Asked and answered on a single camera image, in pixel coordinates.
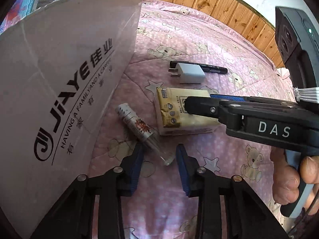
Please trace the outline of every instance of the metal screw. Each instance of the metal screw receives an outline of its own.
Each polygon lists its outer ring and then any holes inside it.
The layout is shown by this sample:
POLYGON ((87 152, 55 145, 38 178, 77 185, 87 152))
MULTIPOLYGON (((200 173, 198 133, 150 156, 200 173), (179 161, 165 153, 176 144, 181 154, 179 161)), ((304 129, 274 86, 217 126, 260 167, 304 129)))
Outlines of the metal screw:
POLYGON ((113 172, 116 172, 116 173, 120 173, 120 172, 122 172, 123 171, 123 168, 121 167, 121 166, 116 166, 116 167, 114 167, 114 169, 113 169, 113 172))
POLYGON ((236 181, 236 182, 241 182, 241 181, 242 181, 242 177, 239 176, 239 175, 235 175, 232 179, 233 179, 234 181, 236 181))
POLYGON ((198 168, 197 168, 197 172, 198 172, 198 173, 205 173, 205 172, 206 172, 206 168, 204 168, 204 167, 198 167, 198 168))
POLYGON ((77 177, 77 180, 79 182, 82 182, 82 181, 85 181, 87 179, 87 176, 85 174, 80 174, 78 177, 77 177))

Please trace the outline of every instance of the white power adapter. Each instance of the white power adapter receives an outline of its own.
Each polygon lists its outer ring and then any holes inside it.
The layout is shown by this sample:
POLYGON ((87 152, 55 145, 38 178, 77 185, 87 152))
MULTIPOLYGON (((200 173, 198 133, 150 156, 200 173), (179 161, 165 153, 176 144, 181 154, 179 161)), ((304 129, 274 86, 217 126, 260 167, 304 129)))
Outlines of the white power adapter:
POLYGON ((180 83, 202 83, 205 80, 205 73, 199 65, 177 63, 176 68, 170 68, 172 77, 179 77, 180 83))

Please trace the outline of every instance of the pink bedspread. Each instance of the pink bedspread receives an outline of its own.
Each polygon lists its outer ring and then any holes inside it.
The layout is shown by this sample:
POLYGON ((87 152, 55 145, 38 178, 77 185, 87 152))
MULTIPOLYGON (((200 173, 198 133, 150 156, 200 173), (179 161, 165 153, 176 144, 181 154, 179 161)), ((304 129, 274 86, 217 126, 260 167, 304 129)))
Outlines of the pink bedspread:
MULTIPOLYGON (((167 2, 143 0, 142 5, 135 53, 106 110, 89 176, 118 166, 136 143, 115 113, 117 105, 128 103, 156 128, 156 87, 294 101, 290 79, 282 80, 275 74, 273 63, 228 26, 194 9, 167 2), (170 60, 222 66, 229 73, 209 73, 201 85, 181 85, 170 77, 170 60)), ((183 143, 190 156, 217 175, 242 175, 265 204, 272 199, 269 146, 229 137, 224 125, 214 133, 172 136, 166 141, 172 152, 183 143)), ((133 197, 122 198, 122 211, 126 239, 190 239, 196 224, 197 198, 185 195, 176 162, 164 167, 156 155, 148 153, 138 189, 133 197)), ((96 215, 93 236, 97 238, 96 215)))

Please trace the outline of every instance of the black cable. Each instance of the black cable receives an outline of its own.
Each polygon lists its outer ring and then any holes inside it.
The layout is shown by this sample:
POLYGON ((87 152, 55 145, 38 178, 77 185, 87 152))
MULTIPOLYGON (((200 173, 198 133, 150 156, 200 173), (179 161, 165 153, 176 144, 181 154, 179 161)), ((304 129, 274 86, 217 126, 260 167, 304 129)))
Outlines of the black cable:
POLYGON ((317 191, 314 200, 311 202, 309 208, 307 209, 306 213, 304 214, 304 216, 297 222, 297 224, 294 225, 294 227, 288 232, 288 235, 291 235, 293 232, 295 232, 294 230, 297 228, 297 226, 303 222, 305 220, 305 218, 308 216, 309 212, 312 210, 312 208, 314 207, 317 199, 319 198, 319 190, 317 191))

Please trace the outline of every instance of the chinese character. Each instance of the chinese character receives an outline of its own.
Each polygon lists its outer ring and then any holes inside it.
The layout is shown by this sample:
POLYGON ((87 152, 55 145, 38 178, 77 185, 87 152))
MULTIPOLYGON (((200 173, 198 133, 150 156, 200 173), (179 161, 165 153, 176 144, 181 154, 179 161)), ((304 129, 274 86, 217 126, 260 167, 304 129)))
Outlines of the chinese character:
POLYGON ((103 47, 104 47, 104 55, 105 55, 112 48, 112 39, 109 38, 108 41, 105 41, 105 45, 103 45, 103 47))
POLYGON ((72 150, 73 150, 73 145, 71 145, 70 143, 67 154, 72 154, 73 153, 72 150))
POLYGON ((78 128, 81 128, 82 127, 82 124, 83 123, 83 119, 80 117, 79 119, 78 119, 78 122, 77 122, 77 127, 78 128))
POLYGON ((98 49, 95 51, 95 53, 93 53, 93 54, 91 55, 91 62, 92 62, 92 64, 93 64, 93 67, 95 67, 95 66, 98 64, 98 62, 101 61, 101 59, 102 59, 101 49, 98 48, 98 49))
POLYGON ((92 96, 91 96, 90 99, 89 99, 89 101, 88 101, 88 104, 90 104, 90 106, 91 106, 92 103, 93 103, 93 98, 92 98, 92 96))
POLYGON ((103 83, 104 83, 104 80, 103 80, 103 78, 99 81, 99 84, 100 84, 100 87, 103 85, 103 83))

